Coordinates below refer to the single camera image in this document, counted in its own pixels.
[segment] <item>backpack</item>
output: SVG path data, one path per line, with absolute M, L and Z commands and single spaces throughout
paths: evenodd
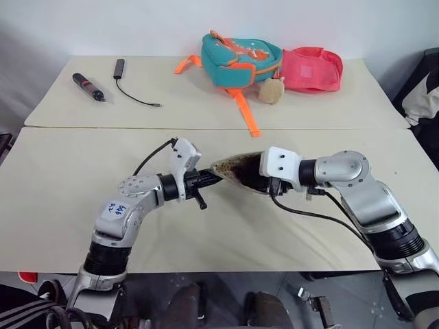
M 255 82 L 278 76 L 282 50 L 263 40 L 222 38 L 215 31 L 204 36 L 201 58 L 192 55 L 174 71 L 180 74 L 186 63 L 204 67 L 213 84 L 235 99 L 253 137 L 261 135 L 242 89 Z

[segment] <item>plush toy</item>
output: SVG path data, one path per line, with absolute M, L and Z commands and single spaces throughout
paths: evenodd
M 259 89 L 258 98 L 266 104 L 277 103 L 285 91 L 285 85 L 283 84 L 284 79 L 285 77 L 280 79 L 272 79 L 269 77 L 266 79 Z

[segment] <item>pink pouch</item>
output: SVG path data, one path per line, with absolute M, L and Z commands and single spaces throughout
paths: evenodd
M 286 89 L 316 93 L 340 89 L 342 59 L 318 47 L 283 50 L 281 77 Z

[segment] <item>beige tabletop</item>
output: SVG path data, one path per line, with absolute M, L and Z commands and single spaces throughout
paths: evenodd
M 385 182 L 433 248 L 439 247 L 439 174 L 408 130 L 246 131 L 23 128 L 0 167 L 0 271 L 76 272 L 99 208 L 139 162 L 171 136 L 202 152 L 198 168 L 270 145 L 306 158 L 354 149 Z M 168 173 L 169 150 L 144 172 Z M 270 199 L 220 182 L 194 200 L 150 213 L 129 262 L 131 272 L 329 271 L 377 269 L 370 252 L 332 222 L 301 217 Z M 284 204 L 343 219 L 326 198 L 291 191 Z
M 117 57 L 74 56 L 44 99 L 27 118 L 36 127 L 135 127 L 247 130 L 233 99 L 212 85 L 203 69 L 173 71 L 182 58 L 125 57 L 120 85 L 126 92 L 162 108 L 139 104 L 122 95 L 112 78 Z M 90 79 L 108 100 L 100 103 L 73 83 L 73 73 Z M 261 130 L 392 129 L 409 127 L 369 73 L 362 59 L 345 60 L 342 89 L 334 93 L 286 91 L 276 105 L 246 97 Z

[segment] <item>white sticker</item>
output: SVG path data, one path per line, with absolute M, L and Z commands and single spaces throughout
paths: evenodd
M 115 221 L 123 217 L 126 211 L 129 209 L 130 205 L 123 202 L 112 200 L 105 207 L 101 214 L 101 218 L 107 221 Z

